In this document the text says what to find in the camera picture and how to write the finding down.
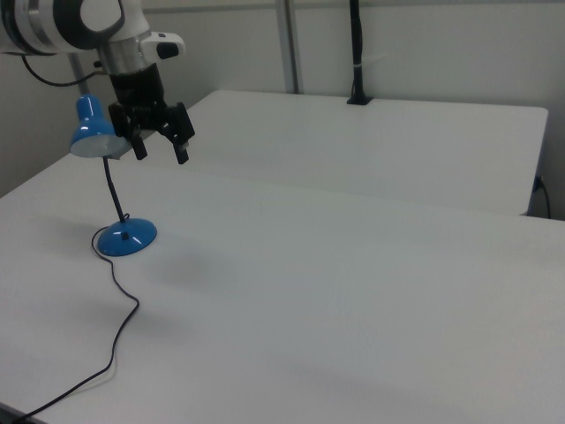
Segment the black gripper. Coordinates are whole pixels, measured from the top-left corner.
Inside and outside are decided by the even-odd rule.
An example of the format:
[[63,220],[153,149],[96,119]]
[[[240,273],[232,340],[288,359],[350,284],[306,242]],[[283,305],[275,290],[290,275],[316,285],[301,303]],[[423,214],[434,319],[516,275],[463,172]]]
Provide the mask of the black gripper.
[[195,135],[192,121],[182,102],[167,105],[164,88],[156,64],[128,74],[110,75],[117,101],[109,106],[109,115],[116,136],[131,145],[138,160],[147,157],[141,129],[155,130],[167,138],[174,149],[177,163],[189,160],[189,139]]

